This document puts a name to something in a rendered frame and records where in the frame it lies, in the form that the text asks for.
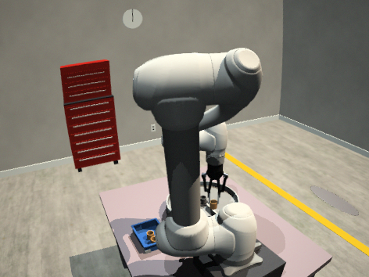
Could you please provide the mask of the blue crate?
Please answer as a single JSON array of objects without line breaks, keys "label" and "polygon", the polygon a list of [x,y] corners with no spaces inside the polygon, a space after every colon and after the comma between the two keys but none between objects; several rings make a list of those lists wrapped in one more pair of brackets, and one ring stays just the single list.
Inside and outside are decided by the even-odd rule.
[{"label": "blue crate", "polygon": [[151,253],[154,250],[158,250],[156,243],[151,243],[151,240],[148,240],[147,238],[148,230],[154,231],[155,235],[155,230],[158,224],[159,221],[157,220],[157,218],[153,218],[151,220],[143,221],[131,226],[133,228],[132,232],[134,233],[136,238],[138,237],[138,241],[140,240],[139,243],[141,244],[145,254]]}]

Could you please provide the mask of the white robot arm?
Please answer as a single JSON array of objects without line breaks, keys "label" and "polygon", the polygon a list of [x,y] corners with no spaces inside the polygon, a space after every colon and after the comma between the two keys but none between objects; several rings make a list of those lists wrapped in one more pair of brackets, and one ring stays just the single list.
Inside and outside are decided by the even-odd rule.
[{"label": "white robot arm", "polygon": [[[156,246],[173,257],[209,254],[225,277],[262,264],[255,253],[262,245],[246,204],[230,203],[211,217],[201,210],[200,151],[208,164],[224,163],[225,121],[256,97],[262,77],[258,56],[244,48],[161,56],[133,76],[134,101],[151,110],[163,133],[171,211],[166,226],[164,220],[156,227]],[[211,105],[217,106],[205,112]]]}]

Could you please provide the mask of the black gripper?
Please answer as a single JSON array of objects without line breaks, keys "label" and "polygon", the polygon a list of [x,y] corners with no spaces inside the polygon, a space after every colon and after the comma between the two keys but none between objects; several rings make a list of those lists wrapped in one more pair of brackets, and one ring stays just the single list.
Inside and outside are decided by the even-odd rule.
[{"label": "black gripper", "polygon": [[[210,178],[209,188],[206,188],[206,176]],[[221,189],[220,188],[220,178],[222,176],[224,176],[224,180],[223,180],[223,185]],[[209,203],[210,203],[210,190],[211,190],[212,181],[217,180],[217,188],[218,188],[217,204],[219,204],[220,193],[224,192],[227,178],[228,178],[228,173],[225,174],[223,172],[223,164],[219,166],[212,166],[212,165],[207,164],[207,171],[206,173],[202,173],[202,179],[203,179],[204,192],[208,192]]]}]

